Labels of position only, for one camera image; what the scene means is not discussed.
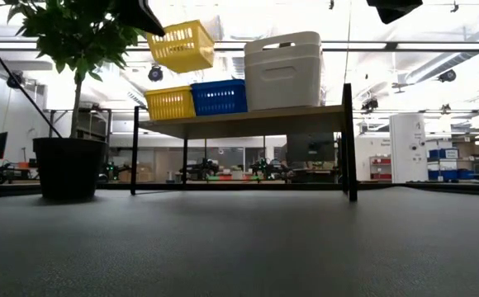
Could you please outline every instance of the duct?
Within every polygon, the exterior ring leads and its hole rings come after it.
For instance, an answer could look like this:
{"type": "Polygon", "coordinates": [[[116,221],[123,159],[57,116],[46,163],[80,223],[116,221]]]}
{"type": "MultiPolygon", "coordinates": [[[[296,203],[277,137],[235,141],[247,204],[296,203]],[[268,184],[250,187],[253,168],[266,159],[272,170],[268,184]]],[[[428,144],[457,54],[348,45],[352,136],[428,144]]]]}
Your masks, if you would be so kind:
{"type": "MultiPolygon", "coordinates": [[[[479,42],[479,32],[468,38],[466,41],[479,42]]],[[[459,64],[479,55],[479,53],[441,54],[427,64],[408,73],[405,76],[406,83],[421,83],[429,78],[434,78],[445,71],[458,66],[459,64]]]]}

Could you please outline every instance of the bin handle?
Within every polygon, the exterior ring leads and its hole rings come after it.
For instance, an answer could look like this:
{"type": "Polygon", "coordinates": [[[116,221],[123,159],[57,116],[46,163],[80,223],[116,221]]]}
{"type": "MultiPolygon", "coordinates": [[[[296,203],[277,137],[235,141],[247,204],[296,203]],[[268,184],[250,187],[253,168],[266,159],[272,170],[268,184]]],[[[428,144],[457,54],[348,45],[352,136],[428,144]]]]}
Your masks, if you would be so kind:
{"type": "Polygon", "coordinates": [[[320,35],[313,31],[299,32],[287,35],[280,35],[265,38],[262,40],[255,40],[245,44],[245,54],[258,53],[263,50],[264,47],[269,45],[281,45],[281,44],[295,44],[295,45],[318,45],[321,46],[320,35]]]}

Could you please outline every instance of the shelf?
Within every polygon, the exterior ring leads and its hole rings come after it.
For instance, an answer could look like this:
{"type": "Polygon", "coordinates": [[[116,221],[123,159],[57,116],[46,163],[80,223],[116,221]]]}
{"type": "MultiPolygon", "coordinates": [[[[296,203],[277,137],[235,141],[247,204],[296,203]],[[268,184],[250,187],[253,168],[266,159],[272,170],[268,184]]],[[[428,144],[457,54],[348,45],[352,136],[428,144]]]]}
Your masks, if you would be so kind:
{"type": "Polygon", "coordinates": [[[175,120],[141,121],[140,128],[180,139],[218,139],[343,130],[343,106],[293,107],[175,120]]]}

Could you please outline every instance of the ceiling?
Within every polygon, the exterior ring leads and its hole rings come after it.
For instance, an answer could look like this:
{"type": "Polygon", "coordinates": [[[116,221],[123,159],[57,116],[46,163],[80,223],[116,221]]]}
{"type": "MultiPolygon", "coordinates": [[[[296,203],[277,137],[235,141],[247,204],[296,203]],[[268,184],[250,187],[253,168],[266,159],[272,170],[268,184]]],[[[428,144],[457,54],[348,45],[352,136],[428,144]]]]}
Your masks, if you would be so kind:
{"type": "MultiPolygon", "coordinates": [[[[381,23],[366,0],[334,0],[333,9],[330,0],[163,0],[149,4],[164,26],[200,19],[223,45],[298,31],[317,31],[325,41],[479,42],[479,0],[457,0],[456,12],[451,12],[453,2],[424,0],[422,7],[390,25],[381,23]]],[[[0,41],[20,47],[13,42],[28,41],[14,36],[21,18],[15,17],[7,25],[6,15],[7,9],[1,7],[0,41]]],[[[216,53],[212,69],[181,75],[165,69],[163,81],[151,82],[147,74],[153,60],[142,41],[142,50],[131,51],[126,57],[127,69],[106,67],[101,72],[104,82],[86,81],[87,100],[108,108],[131,108],[135,98],[144,100],[146,90],[243,77],[243,53],[221,51],[216,53]]],[[[458,45],[444,44],[442,48],[454,46],[458,45]]],[[[72,88],[70,73],[57,75],[50,59],[36,56],[35,50],[2,52],[9,65],[21,68],[49,89],[54,84],[72,88]]],[[[327,104],[340,103],[342,85],[347,82],[352,83],[356,109],[376,98],[381,110],[438,110],[445,104],[454,110],[479,110],[477,53],[324,52],[324,63],[327,104]],[[457,73],[454,82],[436,80],[449,69],[457,73]],[[405,87],[394,88],[392,84],[405,87]]],[[[387,120],[384,114],[364,117],[367,125],[382,125],[387,120]]],[[[453,115],[452,119],[455,125],[479,127],[479,115],[453,115]]]]}

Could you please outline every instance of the gray mat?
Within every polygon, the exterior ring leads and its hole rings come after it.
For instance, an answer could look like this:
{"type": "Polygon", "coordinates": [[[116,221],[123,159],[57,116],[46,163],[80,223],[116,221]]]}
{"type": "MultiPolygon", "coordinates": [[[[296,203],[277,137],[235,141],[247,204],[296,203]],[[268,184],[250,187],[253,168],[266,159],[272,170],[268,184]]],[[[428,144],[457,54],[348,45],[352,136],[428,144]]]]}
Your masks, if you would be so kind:
{"type": "Polygon", "coordinates": [[[128,194],[0,198],[0,295],[479,295],[479,196],[128,194]]]}

